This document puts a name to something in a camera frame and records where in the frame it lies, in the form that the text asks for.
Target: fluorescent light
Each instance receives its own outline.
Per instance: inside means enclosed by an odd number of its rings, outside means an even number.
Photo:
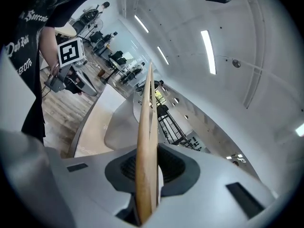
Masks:
[[[133,43],[133,45],[135,45],[135,43],[131,40],[131,42]],[[135,45],[135,47],[138,49],[138,47]]]
[[[143,58],[148,62],[148,60],[144,57],[144,55],[142,55],[143,56]]]
[[[212,44],[210,40],[210,35],[207,30],[201,31],[201,36],[203,36],[203,40],[205,43],[205,48],[207,51],[207,56],[208,56],[208,61],[209,61],[209,69],[210,73],[216,74],[216,69],[215,69],[215,60],[214,60],[214,55],[213,55],[213,50],[212,50]]]
[[[299,126],[296,130],[295,130],[296,134],[299,135],[300,137],[304,136],[304,123]]]
[[[157,49],[160,51],[160,53],[161,53],[163,59],[165,59],[166,63],[169,65],[169,62],[168,62],[167,58],[165,57],[165,55],[163,54],[161,48],[160,48],[160,47],[157,47]]]
[[[136,20],[140,23],[140,25],[144,28],[144,30],[149,33],[148,29],[145,27],[145,25],[141,22],[141,20],[136,16],[134,15],[134,17],[136,18]]]

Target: black vent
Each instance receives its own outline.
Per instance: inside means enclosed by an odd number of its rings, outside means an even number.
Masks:
[[[186,169],[185,162],[164,148],[158,149],[158,164],[163,174],[164,183],[169,183],[182,175]]]
[[[182,159],[163,148],[158,151],[158,164],[163,174],[164,183],[173,181],[184,173],[186,166]],[[135,181],[135,163],[136,155],[131,156],[120,165],[122,174],[132,181]]]
[[[68,169],[69,172],[73,172],[73,171],[81,170],[85,167],[87,167],[87,164],[81,163],[81,164],[77,164],[77,165],[68,166],[67,169]]]
[[[120,165],[122,174],[133,181],[135,181],[135,163],[136,155],[133,155]]]

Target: wooden stick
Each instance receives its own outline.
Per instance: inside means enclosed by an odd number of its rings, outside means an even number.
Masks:
[[[155,98],[155,87],[154,87],[154,77],[153,71],[151,69],[151,92],[152,92],[152,124],[150,132],[150,189],[156,190],[156,192],[151,192],[151,207],[152,212],[156,210],[158,202],[158,163],[157,163],[157,145],[158,145],[158,135],[157,135],[157,110],[156,110],[156,98]]]
[[[147,221],[149,216],[156,209],[157,205],[157,116],[156,100],[152,98],[153,115],[151,125],[151,135],[149,136],[149,103],[150,103],[150,85],[152,95],[154,95],[154,81],[152,72],[152,62],[149,65],[148,75],[143,92],[142,110],[139,121],[137,155],[135,168],[135,186],[136,186],[136,206],[141,223]]]

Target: white desk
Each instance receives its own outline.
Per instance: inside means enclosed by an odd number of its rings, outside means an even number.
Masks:
[[[63,35],[68,37],[75,37],[76,30],[69,23],[66,23],[64,27],[55,27],[55,32],[57,35]]]

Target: metal rack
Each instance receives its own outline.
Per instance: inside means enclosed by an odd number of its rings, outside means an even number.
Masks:
[[[157,98],[156,100],[158,106],[162,105]],[[194,149],[189,140],[187,139],[186,135],[183,133],[181,128],[178,126],[178,124],[168,111],[166,111],[166,115],[160,116],[158,118],[158,122],[160,123],[161,130],[169,144],[181,144],[186,148]]]

